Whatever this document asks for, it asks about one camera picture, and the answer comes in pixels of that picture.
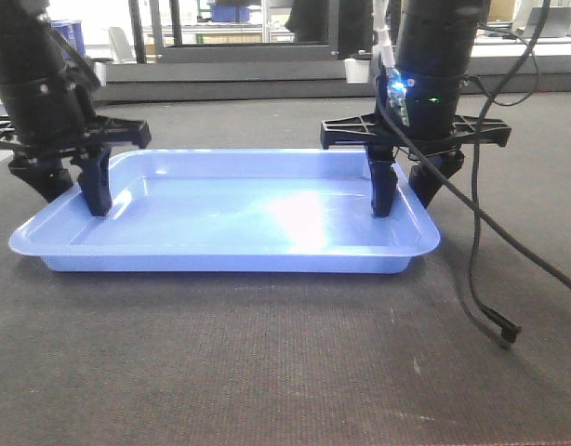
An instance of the gray carpet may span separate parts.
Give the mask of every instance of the gray carpet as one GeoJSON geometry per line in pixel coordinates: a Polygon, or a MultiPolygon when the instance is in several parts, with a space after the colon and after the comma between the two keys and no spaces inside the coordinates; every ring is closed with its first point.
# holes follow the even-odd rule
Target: gray carpet
{"type": "MultiPolygon", "coordinates": [[[[154,148],[307,148],[372,108],[102,112],[147,118],[154,148]]],[[[484,207],[571,275],[571,94],[491,115],[514,132],[484,149],[484,207]]],[[[55,273],[7,248],[43,205],[1,162],[0,445],[571,444],[571,293],[486,231],[482,296],[524,327],[500,348],[462,307],[471,214],[448,192],[440,247],[394,276],[55,273]]]]}

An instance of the metal frame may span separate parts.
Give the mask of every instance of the metal frame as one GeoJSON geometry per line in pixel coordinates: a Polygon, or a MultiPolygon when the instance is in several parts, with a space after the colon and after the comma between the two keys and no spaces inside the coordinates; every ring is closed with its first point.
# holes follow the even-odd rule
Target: metal frame
{"type": "Polygon", "coordinates": [[[143,25],[140,18],[138,0],[128,0],[128,10],[130,12],[130,24],[133,29],[133,41],[135,43],[135,56],[137,63],[147,63],[145,55],[145,43],[143,42],[143,25]]]}
{"type": "Polygon", "coordinates": [[[182,45],[182,23],[180,22],[180,1],[170,0],[170,14],[172,17],[172,35],[174,44],[182,45]]]}
{"type": "MultiPolygon", "coordinates": [[[[468,72],[491,87],[516,59],[474,57],[468,72]]],[[[538,64],[544,72],[539,91],[571,91],[571,55],[538,55],[538,64]]],[[[346,84],[343,62],[337,60],[118,64],[109,65],[107,76],[107,86],[96,92],[98,101],[374,97],[370,84],[346,84]]],[[[505,92],[527,91],[534,77],[526,64],[505,92]]],[[[463,92],[480,90],[468,85],[463,92]]]]}
{"type": "Polygon", "coordinates": [[[164,46],[159,0],[149,2],[153,40],[158,62],[255,62],[255,61],[318,61],[338,57],[339,0],[330,0],[326,45],[299,44],[228,44],[196,46],[164,46]]]}

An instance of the blue plastic tray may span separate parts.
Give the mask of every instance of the blue plastic tray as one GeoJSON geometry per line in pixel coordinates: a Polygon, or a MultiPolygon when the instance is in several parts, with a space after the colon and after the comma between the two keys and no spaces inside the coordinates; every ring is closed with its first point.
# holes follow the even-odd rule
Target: blue plastic tray
{"type": "Polygon", "coordinates": [[[59,271],[395,273],[440,240],[395,168],[374,218],[362,150],[132,151],[111,160],[107,217],[75,186],[9,244],[59,271]]]}

